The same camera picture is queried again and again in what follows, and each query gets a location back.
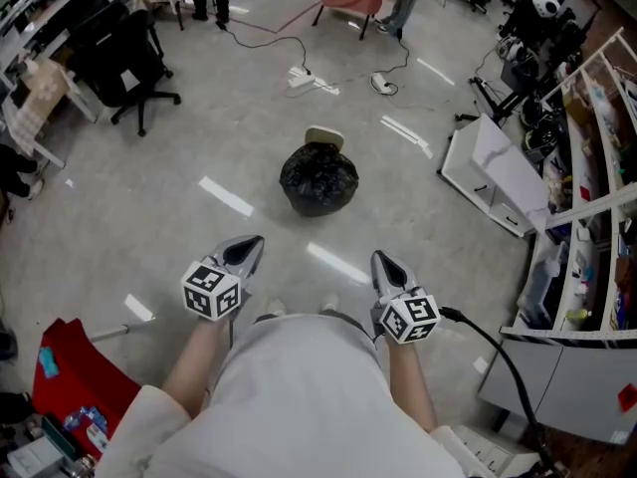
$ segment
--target bag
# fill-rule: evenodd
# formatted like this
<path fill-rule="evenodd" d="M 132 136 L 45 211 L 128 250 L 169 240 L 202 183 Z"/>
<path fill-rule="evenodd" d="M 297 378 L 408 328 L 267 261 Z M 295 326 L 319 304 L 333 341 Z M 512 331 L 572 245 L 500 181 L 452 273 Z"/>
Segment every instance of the bag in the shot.
<path fill-rule="evenodd" d="M 358 174 L 335 145 L 312 142 L 290 156 L 279 182 L 299 214 L 316 217 L 349 203 L 358 187 Z"/>

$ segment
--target gray floor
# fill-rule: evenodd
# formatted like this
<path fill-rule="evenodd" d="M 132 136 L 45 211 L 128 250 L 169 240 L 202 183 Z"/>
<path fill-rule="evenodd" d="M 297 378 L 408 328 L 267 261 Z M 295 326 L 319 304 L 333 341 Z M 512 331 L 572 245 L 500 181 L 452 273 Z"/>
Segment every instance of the gray floor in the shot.
<path fill-rule="evenodd" d="M 272 30 L 316 2 L 231 0 L 240 8 L 233 18 Z M 385 2 L 380 15 L 390 6 Z M 358 41 L 352 24 L 362 26 L 360 17 L 326 10 L 311 27 L 316 10 L 283 33 L 303 39 L 308 66 L 328 83 L 403 61 L 396 41 L 373 27 Z M 388 250 L 413 266 L 440 305 L 464 310 L 495 335 L 513 314 L 528 244 L 441 181 L 436 169 L 453 114 L 474 110 L 466 80 L 495 45 L 501 11 L 494 4 L 483 16 L 464 3 L 443 9 L 419 0 L 405 29 L 409 66 L 387 76 L 400 88 L 392 100 L 374 93 L 367 76 L 290 99 L 289 70 L 301 63 L 297 43 L 248 50 L 213 22 L 186 19 L 183 32 L 174 21 L 160 22 L 165 62 L 175 72 L 162 87 L 178 91 L 183 104 L 150 103 L 144 138 L 135 133 L 135 114 L 112 126 L 109 111 L 90 124 L 68 108 L 48 141 L 67 167 L 50 165 L 43 193 L 32 203 L 15 200 L 16 219 L 0 232 L 3 318 L 20 345 L 17 360 L 2 364 L 2 381 L 30 388 L 42 331 L 56 318 L 80 318 L 88 333 L 132 322 L 123 301 L 133 295 L 155 314 L 154 324 L 98 347 L 135 380 L 161 382 L 193 324 L 181 308 L 179 278 L 192 260 L 240 234 L 265 236 L 266 254 L 239 336 L 269 295 L 292 311 L 311 312 L 325 293 L 337 292 L 342 309 L 370 327 L 371 286 L 309 253 L 311 243 L 366 274 L 371 253 Z M 231 29 L 249 44 L 275 37 L 239 23 Z M 481 74 L 494 80 L 498 71 L 490 58 Z M 384 116 L 427 141 L 433 157 L 383 125 Z M 308 220 L 292 210 L 278 179 L 312 124 L 344 134 L 343 152 L 360 185 L 340 212 Z M 252 206 L 252 214 L 202 189 L 206 176 Z M 443 323 L 418 348 L 443 422 L 487 416 L 475 398 L 482 376 L 474 362 L 491 360 L 488 344 Z M 384 344 L 379 350 L 385 362 Z"/>

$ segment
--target white cabinet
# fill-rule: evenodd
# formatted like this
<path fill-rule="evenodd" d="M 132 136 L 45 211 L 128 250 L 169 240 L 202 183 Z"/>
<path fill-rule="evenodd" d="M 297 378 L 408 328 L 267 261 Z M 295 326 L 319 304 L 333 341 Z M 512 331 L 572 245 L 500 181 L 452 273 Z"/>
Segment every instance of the white cabinet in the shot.
<path fill-rule="evenodd" d="M 486 115 L 454 133 L 439 173 L 512 233 L 522 237 L 533 228 L 544 230 L 546 184 Z"/>
<path fill-rule="evenodd" d="M 539 462 L 539 455 L 493 432 L 464 425 L 454 432 L 487 469 L 500 478 L 520 476 Z"/>

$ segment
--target black garbage bag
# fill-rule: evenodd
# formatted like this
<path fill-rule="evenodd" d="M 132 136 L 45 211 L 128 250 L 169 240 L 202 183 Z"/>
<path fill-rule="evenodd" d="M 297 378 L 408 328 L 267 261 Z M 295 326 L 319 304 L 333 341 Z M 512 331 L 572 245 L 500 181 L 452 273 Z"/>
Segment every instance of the black garbage bag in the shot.
<path fill-rule="evenodd" d="M 358 174 L 335 145 L 312 142 L 290 156 L 279 182 L 299 214 L 316 217 L 349 203 L 358 187 Z"/>

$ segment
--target white sleeve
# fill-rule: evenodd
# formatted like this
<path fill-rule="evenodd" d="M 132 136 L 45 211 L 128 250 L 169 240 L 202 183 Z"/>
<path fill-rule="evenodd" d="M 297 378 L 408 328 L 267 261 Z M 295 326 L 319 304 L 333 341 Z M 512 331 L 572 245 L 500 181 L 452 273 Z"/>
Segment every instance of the white sleeve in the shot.
<path fill-rule="evenodd" d="M 155 449 L 189 422 L 190 416 L 169 394 L 144 386 L 117 426 L 95 478 L 143 476 Z"/>

